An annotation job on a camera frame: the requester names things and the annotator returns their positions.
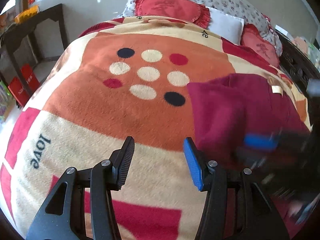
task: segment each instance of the blue gripper pad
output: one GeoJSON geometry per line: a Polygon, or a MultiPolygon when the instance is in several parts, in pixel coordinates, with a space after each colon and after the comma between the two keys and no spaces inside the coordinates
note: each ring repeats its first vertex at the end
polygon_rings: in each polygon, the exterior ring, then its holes
{"type": "Polygon", "coordinates": [[[198,188],[198,190],[201,191],[204,187],[202,181],[202,171],[187,138],[183,141],[183,152],[188,163],[193,184],[198,188]]]}
{"type": "Polygon", "coordinates": [[[246,134],[244,137],[244,144],[250,148],[268,152],[274,151],[278,146],[278,142],[270,138],[270,136],[257,134],[246,134]]]}

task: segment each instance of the red heart pillow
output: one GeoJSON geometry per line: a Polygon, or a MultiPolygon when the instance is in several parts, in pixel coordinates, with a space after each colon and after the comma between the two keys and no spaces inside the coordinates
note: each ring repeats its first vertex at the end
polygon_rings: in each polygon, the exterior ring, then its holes
{"type": "Polygon", "coordinates": [[[275,47],[260,36],[257,27],[253,24],[244,26],[240,44],[253,49],[271,65],[279,68],[280,61],[275,47]]]}
{"type": "Polygon", "coordinates": [[[209,9],[190,0],[136,0],[136,15],[172,17],[192,22],[204,29],[210,22],[209,9]]]}

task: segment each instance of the red dot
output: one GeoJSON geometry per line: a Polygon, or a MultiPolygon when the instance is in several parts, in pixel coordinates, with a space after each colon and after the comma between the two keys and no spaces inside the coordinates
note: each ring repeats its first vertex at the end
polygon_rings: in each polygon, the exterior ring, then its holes
{"type": "Polygon", "coordinates": [[[120,88],[122,87],[122,82],[117,78],[108,78],[103,84],[108,88],[120,88]]]}
{"type": "Polygon", "coordinates": [[[170,61],[175,65],[185,65],[188,63],[188,58],[178,53],[171,54],[169,56],[170,61]]]}

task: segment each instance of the fleece blanket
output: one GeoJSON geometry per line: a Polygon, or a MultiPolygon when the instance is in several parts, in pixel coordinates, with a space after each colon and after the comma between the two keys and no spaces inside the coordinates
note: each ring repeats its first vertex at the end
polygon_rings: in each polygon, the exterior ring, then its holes
{"type": "MultiPolygon", "coordinates": [[[[281,86],[310,127],[307,100],[284,73],[194,24],[128,17],[84,32],[27,103],[10,137],[0,179],[19,233],[25,237],[66,168],[93,167],[130,135],[136,145],[127,181],[112,192],[122,238],[194,239],[206,193],[193,185],[182,152],[183,139],[194,138],[186,85],[231,73],[281,86]]],[[[92,236],[89,198],[86,192],[92,236]]]]}

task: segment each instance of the metal pivot screw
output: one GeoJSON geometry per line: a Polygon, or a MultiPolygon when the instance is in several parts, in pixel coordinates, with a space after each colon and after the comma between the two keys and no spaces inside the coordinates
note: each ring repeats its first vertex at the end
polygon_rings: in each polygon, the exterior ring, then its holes
{"type": "Polygon", "coordinates": [[[67,174],[72,174],[74,172],[75,172],[75,168],[74,167],[67,168],[67,174]]]}
{"type": "Polygon", "coordinates": [[[244,168],[243,172],[247,175],[250,175],[252,173],[252,170],[250,170],[249,168],[244,168]]]}
{"type": "Polygon", "coordinates": [[[101,165],[102,166],[108,166],[108,165],[110,165],[110,161],[109,160],[103,160],[102,162],[101,162],[101,165]]]}
{"type": "Polygon", "coordinates": [[[218,165],[216,161],[209,161],[208,164],[210,167],[216,167],[218,165]]]}

